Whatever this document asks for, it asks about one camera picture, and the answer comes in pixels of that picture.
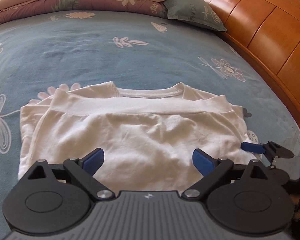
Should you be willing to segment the white printed sweatshirt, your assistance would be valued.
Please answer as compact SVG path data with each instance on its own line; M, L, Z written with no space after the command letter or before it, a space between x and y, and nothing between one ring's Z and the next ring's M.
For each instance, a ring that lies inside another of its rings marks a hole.
M39 159L60 164L96 148L104 163L95 178L114 192L184 191L200 180L192 153L247 164L248 131L241 106L183 83L161 90L105 82L55 92L20 110L22 177Z

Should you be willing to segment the wooden headboard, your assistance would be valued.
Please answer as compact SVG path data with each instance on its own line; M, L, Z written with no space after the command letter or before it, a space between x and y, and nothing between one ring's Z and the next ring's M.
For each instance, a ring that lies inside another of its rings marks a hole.
M300 1L205 0L228 41L285 104L300 128Z

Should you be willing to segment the blue patterned bed sheet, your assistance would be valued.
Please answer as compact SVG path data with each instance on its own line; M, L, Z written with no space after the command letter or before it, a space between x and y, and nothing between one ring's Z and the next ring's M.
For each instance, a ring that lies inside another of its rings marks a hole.
M18 175L20 110L55 90L113 82L161 90L183 83L241 106L248 141L293 151L300 129L281 100L215 34L187 23L114 11L60 11L0 25L0 239L10 233L2 204Z

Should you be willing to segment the green flower pillow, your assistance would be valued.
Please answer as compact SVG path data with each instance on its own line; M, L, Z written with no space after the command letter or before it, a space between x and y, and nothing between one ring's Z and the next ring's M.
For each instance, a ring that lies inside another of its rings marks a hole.
M220 17L204 0L166 0L169 20L179 20L200 28L226 32Z

